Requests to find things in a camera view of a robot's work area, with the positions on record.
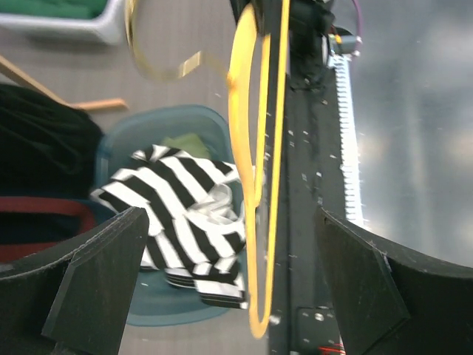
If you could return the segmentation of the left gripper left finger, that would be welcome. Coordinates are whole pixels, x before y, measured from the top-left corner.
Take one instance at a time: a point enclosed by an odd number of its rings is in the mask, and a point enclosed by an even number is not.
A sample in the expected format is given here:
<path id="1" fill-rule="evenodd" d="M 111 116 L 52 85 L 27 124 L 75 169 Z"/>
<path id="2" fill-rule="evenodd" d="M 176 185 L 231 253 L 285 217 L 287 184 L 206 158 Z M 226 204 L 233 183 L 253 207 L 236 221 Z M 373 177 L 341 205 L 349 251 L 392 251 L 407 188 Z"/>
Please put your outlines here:
<path id="1" fill-rule="evenodd" d="M 130 208 L 1 264 L 2 354 L 117 354 L 149 227 Z"/>

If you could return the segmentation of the black white striped tank top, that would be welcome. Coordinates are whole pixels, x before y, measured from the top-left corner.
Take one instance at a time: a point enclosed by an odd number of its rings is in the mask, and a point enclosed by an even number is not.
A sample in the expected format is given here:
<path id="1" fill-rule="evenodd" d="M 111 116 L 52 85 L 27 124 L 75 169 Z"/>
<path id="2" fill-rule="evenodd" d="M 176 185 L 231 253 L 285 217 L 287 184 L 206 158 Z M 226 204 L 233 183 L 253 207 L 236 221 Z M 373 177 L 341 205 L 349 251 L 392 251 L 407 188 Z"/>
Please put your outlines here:
<path id="1" fill-rule="evenodd" d="M 90 197 L 115 213 L 146 210 L 142 268 L 164 271 L 168 283 L 195 289 L 207 305 L 245 309 L 244 215 L 234 211 L 230 187 L 238 180 L 232 163 L 152 145 Z"/>

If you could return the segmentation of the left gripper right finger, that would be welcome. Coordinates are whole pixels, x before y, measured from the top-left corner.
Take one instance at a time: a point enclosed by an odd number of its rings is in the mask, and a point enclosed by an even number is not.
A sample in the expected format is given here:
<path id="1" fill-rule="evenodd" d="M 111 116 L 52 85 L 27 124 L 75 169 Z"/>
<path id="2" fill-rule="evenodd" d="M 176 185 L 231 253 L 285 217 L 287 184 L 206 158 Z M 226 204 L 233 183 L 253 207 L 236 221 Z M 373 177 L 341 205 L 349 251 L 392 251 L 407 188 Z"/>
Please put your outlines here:
<path id="1" fill-rule="evenodd" d="M 472 269 L 316 210 L 316 240 L 348 354 L 471 354 Z"/>

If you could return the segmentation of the yellow plastic hanger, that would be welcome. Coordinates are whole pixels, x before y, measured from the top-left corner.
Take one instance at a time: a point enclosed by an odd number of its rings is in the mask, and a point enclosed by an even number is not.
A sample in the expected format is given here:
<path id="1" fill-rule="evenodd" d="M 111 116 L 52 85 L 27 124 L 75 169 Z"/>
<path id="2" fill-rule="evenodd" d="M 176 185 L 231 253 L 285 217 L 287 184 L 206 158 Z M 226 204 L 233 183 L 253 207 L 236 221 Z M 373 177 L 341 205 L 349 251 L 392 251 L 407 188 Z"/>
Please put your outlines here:
<path id="1" fill-rule="evenodd" d="M 279 208 L 279 181 L 282 156 L 282 136 L 285 112 L 285 84 L 287 68 L 287 52 L 289 49 L 289 18 L 290 2 L 283 1 L 277 6 L 281 17 L 277 20 L 278 29 L 263 38 L 262 62 L 259 84 L 259 114 L 256 157 L 251 156 L 248 128 L 249 83 L 253 50 L 256 43 L 257 28 L 255 9 L 248 4 L 243 9 L 237 23 L 229 65 L 221 64 L 209 53 L 199 51 L 177 67 L 159 69 L 152 67 L 134 38 L 137 1 L 126 1 L 124 22 L 126 40 L 137 67 L 157 81 L 174 81 L 195 71 L 198 67 L 207 66 L 214 69 L 225 81 L 228 88 L 228 123 L 231 138 L 232 154 L 242 181 L 245 205 L 246 236 L 247 236 L 247 266 L 248 290 L 250 305 L 248 310 L 251 333 L 256 339 L 262 338 L 270 323 L 273 276 L 276 251 L 276 227 Z M 276 48 L 279 51 L 276 75 L 276 112 L 273 135 L 273 168 L 270 189 L 268 251 L 265 277 L 265 310 L 262 316 L 258 311 L 258 268 L 256 261 L 256 208 L 262 198 L 262 187 L 265 163 L 265 137 L 267 105 L 269 96 L 270 47 L 273 45 L 272 36 L 278 35 Z"/>

